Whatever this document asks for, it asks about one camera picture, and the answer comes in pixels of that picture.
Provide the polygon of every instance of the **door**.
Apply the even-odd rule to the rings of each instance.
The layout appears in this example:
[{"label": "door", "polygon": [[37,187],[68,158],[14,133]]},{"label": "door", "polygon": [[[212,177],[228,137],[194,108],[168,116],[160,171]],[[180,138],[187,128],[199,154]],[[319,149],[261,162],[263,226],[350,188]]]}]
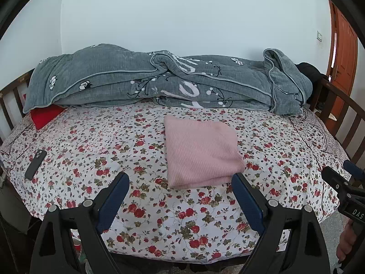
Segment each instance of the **door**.
[{"label": "door", "polygon": [[[357,35],[344,15],[331,2],[333,7],[334,24],[334,58],[330,70],[331,83],[346,93],[351,94],[357,65]],[[332,114],[339,117],[344,102],[337,98],[332,109]]]}]

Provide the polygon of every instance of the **black phone case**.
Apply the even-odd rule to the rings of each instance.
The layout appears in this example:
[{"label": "black phone case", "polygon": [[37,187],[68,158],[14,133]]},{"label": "black phone case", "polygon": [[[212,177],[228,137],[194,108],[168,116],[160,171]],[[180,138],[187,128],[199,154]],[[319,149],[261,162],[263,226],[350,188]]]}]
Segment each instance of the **black phone case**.
[{"label": "black phone case", "polygon": [[40,165],[42,164],[44,158],[46,157],[47,152],[45,150],[38,150],[37,153],[35,154],[32,162],[30,163],[30,165],[28,166],[27,170],[25,171],[25,178],[32,180],[36,171],[38,170],[38,168],[40,167]]}]

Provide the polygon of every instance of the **hand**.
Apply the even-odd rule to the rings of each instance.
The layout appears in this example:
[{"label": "hand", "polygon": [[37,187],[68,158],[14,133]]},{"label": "hand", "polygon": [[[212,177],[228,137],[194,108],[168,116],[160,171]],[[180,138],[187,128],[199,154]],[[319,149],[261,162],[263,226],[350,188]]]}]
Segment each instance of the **hand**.
[{"label": "hand", "polygon": [[352,250],[352,246],[356,241],[356,234],[352,228],[353,221],[349,219],[349,222],[344,228],[344,231],[340,235],[340,243],[337,246],[336,255],[338,259],[342,262],[346,255]]}]

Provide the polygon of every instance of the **orange wooden door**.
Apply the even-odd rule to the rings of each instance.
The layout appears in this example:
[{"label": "orange wooden door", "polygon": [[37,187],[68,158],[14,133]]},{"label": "orange wooden door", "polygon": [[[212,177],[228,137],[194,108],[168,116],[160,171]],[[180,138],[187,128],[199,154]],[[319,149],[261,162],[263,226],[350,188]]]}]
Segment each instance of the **orange wooden door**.
[{"label": "orange wooden door", "polygon": [[[331,82],[351,94],[357,65],[357,35],[344,15],[336,8],[337,44]],[[337,98],[332,114],[338,117],[344,102]]]}]

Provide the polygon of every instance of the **metal screw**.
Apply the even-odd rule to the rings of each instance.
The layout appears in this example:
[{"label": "metal screw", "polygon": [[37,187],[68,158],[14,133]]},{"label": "metal screw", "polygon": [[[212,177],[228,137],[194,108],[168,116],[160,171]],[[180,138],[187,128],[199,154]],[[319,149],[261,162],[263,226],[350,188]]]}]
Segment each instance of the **metal screw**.
[{"label": "metal screw", "polygon": [[88,199],[83,202],[84,207],[90,207],[92,205],[92,200]]},{"label": "metal screw", "polygon": [[313,208],[311,206],[309,206],[309,205],[306,205],[306,206],[304,206],[304,210],[306,212],[312,212],[313,211]]},{"label": "metal screw", "polygon": [[48,208],[48,211],[49,211],[49,212],[54,212],[54,211],[56,211],[56,209],[57,209],[57,206],[56,206],[56,205],[51,205],[51,206]]},{"label": "metal screw", "polygon": [[271,207],[276,207],[277,205],[279,205],[278,201],[274,200],[274,199],[270,199],[269,200],[269,205]]}]

